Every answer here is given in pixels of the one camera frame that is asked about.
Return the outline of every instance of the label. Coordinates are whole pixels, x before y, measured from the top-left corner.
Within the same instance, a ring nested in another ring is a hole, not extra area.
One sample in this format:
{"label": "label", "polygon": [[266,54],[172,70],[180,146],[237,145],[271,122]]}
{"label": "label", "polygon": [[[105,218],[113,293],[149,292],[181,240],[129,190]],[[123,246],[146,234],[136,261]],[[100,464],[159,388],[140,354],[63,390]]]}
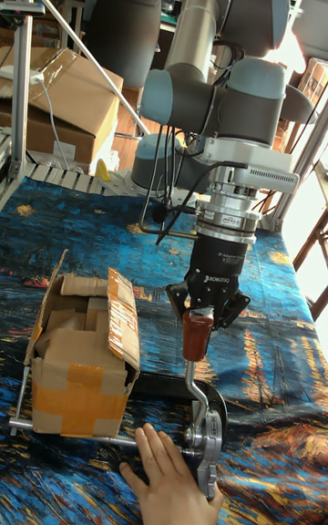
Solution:
{"label": "label", "polygon": [[[77,147],[74,146],[74,144],[67,144],[66,142],[60,142],[61,148],[63,149],[63,152],[66,156],[67,160],[75,160],[75,153]],[[54,154],[57,157],[62,158],[62,154],[60,152],[60,148],[58,146],[58,142],[55,140],[54,142]]]}
{"label": "label", "polygon": [[220,218],[220,224],[228,227],[240,227],[241,217],[233,217],[232,215],[222,215]]}
{"label": "label", "polygon": [[217,276],[206,275],[204,278],[204,283],[207,283],[207,282],[219,282],[219,283],[229,284],[230,278],[218,278]]}

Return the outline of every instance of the patterned fabric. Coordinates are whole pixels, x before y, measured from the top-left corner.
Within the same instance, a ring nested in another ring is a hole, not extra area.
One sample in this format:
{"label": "patterned fabric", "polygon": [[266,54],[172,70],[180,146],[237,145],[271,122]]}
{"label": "patterned fabric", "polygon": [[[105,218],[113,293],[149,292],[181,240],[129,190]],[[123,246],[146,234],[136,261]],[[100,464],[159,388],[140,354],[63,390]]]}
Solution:
{"label": "patterned fabric", "polygon": [[[10,437],[28,336],[61,252],[64,272],[134,285],[141,368],[183,376],[181,328],[165,294],[182,280],[192,242],[140,233],[142,201],[86,195],[25,180],[0,213],[0,522],[37,525],[140,523],[118,473],[138,456],[90,440],[18,432]],[[193,229],[193,218],[180,227]],[[328,367],[279,233],[258,232],[241,290],[246,312],[210,343],[198,378],[226,400],[229,431],[218,466],[219,524],[328,523]],[[31,417],[30,387],[22,416]],[[178,444],[189,410],[158,398],[128,402],[121,433],[150,421]]]}

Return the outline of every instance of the box flap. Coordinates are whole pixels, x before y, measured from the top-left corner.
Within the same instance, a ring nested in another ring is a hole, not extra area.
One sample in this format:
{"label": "box flap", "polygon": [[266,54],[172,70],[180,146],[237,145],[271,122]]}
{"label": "box flap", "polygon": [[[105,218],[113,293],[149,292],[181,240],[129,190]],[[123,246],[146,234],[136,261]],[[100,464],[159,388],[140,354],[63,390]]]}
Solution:
{"label": "box flap", "polygon": [[138,318],[132,284],[112,268],[108,268],[108,301],[110,350],[138,371]]}
{"label": "box flap", "polygon": [[26,349],[26,358],[24,360],[24,365],[29,365],[30,364],[31,358],[32,358],[32,354],[33,354],[33,351],[34,351],[34,346],[36,344],[36,341],[37,341],[38,337],[41,335],[41,333],[43,331],[42,324],[43,324],[44,314],[45,314],[45,309],[46,309],[46,301],[47,301],[48,296],[49,296],[49,294],[51,292],[52,286],[53,286],[53,284],[54,284],[54,282],[56,280],[56,276],[58,274],[58,271],[60,269],[61,264],[64,261],[64,258],[66,256],[67,251],[68,251],[67,249],[65,249],[63,251],[63,253],[60,256],[58,264],[56,265],[54,271],[51,274],[51,278],[49,280],[48,287],[46,288],[46,293],[45,293],[45,295],[43,297],[43,301],[41,303],[41,307],[40,307],[40,310],[39,310],[39,313],[38,313],[38,316],[37,316],[37,319],[36,319],[36,324],[34,326],[33,333],[32,333],[32,335],[30,337],[30,340],[28,341],[28,345],[27,345],[27,349]]}
{"label": "box flap", "polygon": [[67,274],[60,289],[63,296],[103,296],[108,294],[108,281]]}

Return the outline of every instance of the chair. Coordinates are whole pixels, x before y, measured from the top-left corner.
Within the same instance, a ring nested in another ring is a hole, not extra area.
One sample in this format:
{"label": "chair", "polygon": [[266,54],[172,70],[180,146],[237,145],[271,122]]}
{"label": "chair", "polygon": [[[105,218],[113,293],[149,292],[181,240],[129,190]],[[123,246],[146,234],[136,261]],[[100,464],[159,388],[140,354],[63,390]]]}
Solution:
{"label": "chair", "polygon": [[97,0],[87,48],[98,63],[143,88],[159,38],[161,0]]}

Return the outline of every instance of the cardboard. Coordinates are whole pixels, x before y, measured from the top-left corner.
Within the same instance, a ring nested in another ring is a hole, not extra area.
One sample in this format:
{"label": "cardboard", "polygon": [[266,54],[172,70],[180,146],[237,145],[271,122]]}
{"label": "cardboard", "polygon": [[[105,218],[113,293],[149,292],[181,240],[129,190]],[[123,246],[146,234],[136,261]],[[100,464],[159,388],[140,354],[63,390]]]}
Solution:
{"label": "cardboard", "polygon": [[[11,46],[14,44],[14,40],[15,40],[14,30],[0,28],[0,47]],[[41,37],[33,33],[32,34],[32,47],[38,47],[41,45],[42,45]]]}
{"label": "cardboard", "polygon": [[97,326],[97,316],[99,312],[107,310],[107,298],[89,298],[87,303],[87,317],[85,324],[86,331],[93,331]]}
{"label": "cardboard", "polygon": [[[6,65],[13,65],[13,51]],[[0,49],[0,60],[6,52],[8,47]],[[118,97],[87,59],[69,49],[34,47],[31,68],[45,75],[56,130],[66,145],[67,158],[90,164],[117,121]],[[121,90],[123,79],[106,73]],[[0,78],[0,125],[4,127],[11,126],[12,94],[13,82]],[[28,102],[27,149],[57,155],[46,95],[39,84],[30,86]]]}
{"label": "cardboard", "polygon": [[25,364],[32,365],[33,430],[77,438],[113,437],[139,371],[132,285],[109,268],[107,281],[97,284],[96,278],[90,279],[94,291],[107,283],[106,297],[75,294],[85,290],[86,278],[57,276],[64,255],[53,271],[26,349]]}
{"label": "cardboard", "polygon": [[317,103],[328,82],[328,61],[312,57],[300,81],[301,90],[313,105]]}

